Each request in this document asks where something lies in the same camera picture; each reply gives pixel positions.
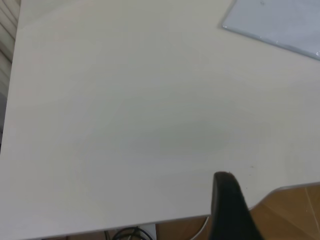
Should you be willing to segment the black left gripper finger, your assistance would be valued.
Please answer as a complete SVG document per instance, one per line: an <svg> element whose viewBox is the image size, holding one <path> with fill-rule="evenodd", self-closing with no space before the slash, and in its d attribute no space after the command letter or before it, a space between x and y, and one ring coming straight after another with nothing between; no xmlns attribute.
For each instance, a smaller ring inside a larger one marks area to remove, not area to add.
<svg viewBox="0 0 320 240"><path fill-rule="evenodd" d="M213 175L211 240L262 240L241 187L230 172Z"/></svg>

